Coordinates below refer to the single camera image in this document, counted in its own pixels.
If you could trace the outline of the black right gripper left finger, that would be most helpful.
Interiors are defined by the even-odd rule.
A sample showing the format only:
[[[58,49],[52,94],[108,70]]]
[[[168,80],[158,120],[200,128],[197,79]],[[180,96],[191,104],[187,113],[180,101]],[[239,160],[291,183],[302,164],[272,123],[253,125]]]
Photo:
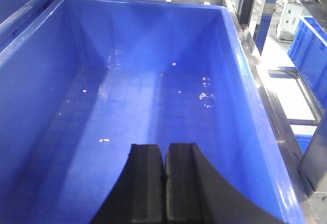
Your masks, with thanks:
[[[131,145],[126,164],[92,223],[163,223],[164,169],[155,144]]]

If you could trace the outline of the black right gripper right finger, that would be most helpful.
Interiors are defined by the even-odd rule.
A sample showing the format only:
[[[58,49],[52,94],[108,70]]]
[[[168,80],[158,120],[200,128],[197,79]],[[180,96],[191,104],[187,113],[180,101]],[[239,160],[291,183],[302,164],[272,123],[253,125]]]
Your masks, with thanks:
[[[233,187],[195,143],[173,143],[166,155],[168,223],[278,223]]]

